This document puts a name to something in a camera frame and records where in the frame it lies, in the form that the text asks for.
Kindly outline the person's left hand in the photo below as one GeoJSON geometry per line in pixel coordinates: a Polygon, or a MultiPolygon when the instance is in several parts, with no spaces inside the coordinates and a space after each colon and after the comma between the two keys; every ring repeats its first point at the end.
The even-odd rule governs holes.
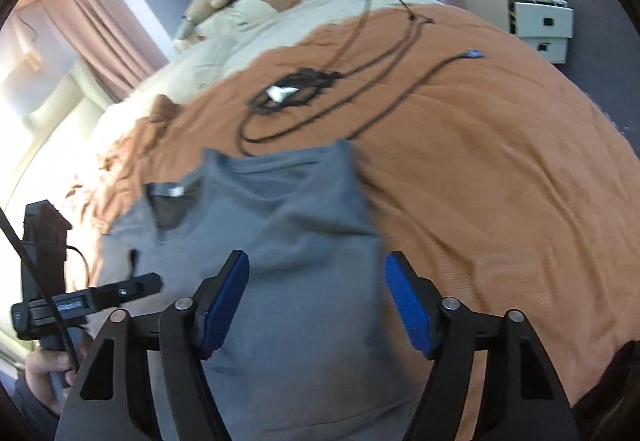
{"type": "Polygon", "coordinates": [[[56,416],[61,415],[63,406],[56,397],[50,375],[58,373],[64,376],[66,383],[73,385],[76,372],[66,352],[38,348],[26,357],[25,380],[28,389],[40,404],[56,416]]]}

